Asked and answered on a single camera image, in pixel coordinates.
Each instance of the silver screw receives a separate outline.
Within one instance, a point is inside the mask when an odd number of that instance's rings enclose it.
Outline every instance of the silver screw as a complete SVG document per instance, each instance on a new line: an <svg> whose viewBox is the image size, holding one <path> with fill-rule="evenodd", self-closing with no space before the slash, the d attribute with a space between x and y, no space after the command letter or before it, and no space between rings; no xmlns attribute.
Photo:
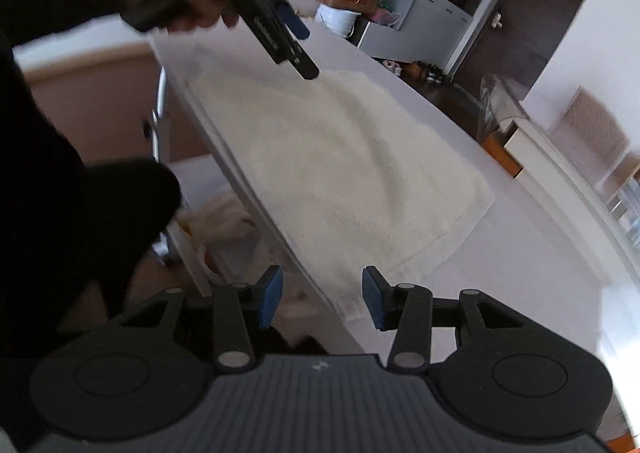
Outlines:
<svg viewBox="0 0 640 453"><path fill-rule="evenodd" d="M242 368L249 364L251 357L240 350L231 350L218 356L218 362L227 368Z"/></svg>
<svg viewBox="0 0 640 453"><path fill-rule="evenodd" d="M426 359L416 352L400 352L394 356L394 363L400 368L420 368Z"/></svg>

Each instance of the white bucket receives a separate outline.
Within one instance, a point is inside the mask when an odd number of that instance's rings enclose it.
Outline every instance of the white bucket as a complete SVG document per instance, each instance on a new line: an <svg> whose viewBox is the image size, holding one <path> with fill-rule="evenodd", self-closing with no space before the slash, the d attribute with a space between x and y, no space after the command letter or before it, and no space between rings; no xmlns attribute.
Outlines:
<svg viewBox="0 0 640 453"><path fill-rule="evenodd" d="M353 33L353 25L359 15L359 12L332 8L321 3L316 12L316 21L338 36L348 38Z"/></svg>

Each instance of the dark brown door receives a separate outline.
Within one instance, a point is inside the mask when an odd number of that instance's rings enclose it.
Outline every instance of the dark brown door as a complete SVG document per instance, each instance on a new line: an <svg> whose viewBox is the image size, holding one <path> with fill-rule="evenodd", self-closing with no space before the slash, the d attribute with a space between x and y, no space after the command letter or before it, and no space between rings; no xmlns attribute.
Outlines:
<svg viewBox="0 0 640 453"><path fill-rule="evenodd" d="M498 0L454 81L480 96L485 74L513 78L530 90L569 28L582 0ZM492 19L500 13L500 24Z"/></svg>

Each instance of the person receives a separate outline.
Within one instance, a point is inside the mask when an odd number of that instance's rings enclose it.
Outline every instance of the person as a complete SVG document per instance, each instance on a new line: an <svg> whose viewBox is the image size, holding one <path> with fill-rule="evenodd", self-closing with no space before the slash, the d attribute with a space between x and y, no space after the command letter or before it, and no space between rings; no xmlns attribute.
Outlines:
<svg viewBox="0 0 640 453"><path fill-rule="evenodd" d="M116 14L137 0L0 0L0 349L42 357L90 281L110 317L129 280L180 205L174 175L152 160L85 165L38 111L12 49ZM238 16L225 0L186 0L193 12L172 32Z"/></svg>

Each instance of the kitchen cabinet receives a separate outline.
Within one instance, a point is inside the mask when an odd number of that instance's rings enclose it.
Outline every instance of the kitchen cabinet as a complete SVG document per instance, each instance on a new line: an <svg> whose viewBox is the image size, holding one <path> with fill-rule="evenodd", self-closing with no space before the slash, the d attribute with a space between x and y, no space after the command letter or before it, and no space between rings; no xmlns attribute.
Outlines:
<svg viewBox="0 0 640 453"><path fill-rule="evenodd" d="M447 0L414 0L400 30L369 23L358 48L373 58L443 68L470 22L469 14Z"/></svg>

